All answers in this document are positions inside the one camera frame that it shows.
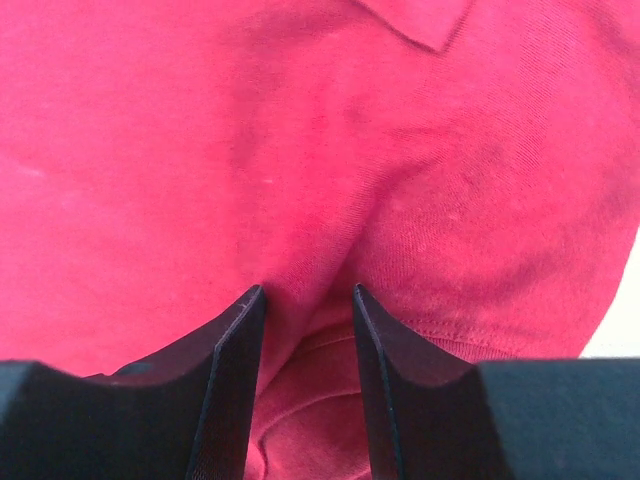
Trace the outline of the dark red t shirt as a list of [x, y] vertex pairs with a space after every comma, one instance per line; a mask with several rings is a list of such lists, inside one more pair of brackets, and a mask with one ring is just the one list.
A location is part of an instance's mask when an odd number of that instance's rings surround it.
[[356, 284], [577, 357], [639, 226], [635, 1], [5, 1], [1, 355], [116, 368], [268, 296], [249, 479], [366, 479]]

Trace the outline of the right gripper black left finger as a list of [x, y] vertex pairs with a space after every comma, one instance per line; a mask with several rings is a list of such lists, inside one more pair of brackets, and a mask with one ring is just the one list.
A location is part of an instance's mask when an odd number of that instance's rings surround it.
[[221, 315], [111, 375], [1, 365], [5, 479], [240, 479], [266, 298]]

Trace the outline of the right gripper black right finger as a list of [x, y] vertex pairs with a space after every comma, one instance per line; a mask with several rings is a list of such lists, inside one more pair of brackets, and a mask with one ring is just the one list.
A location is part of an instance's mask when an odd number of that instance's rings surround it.
[[353, 321], [376, 479], [635, 479], [635, 358], [471, 364], [362, 286]]

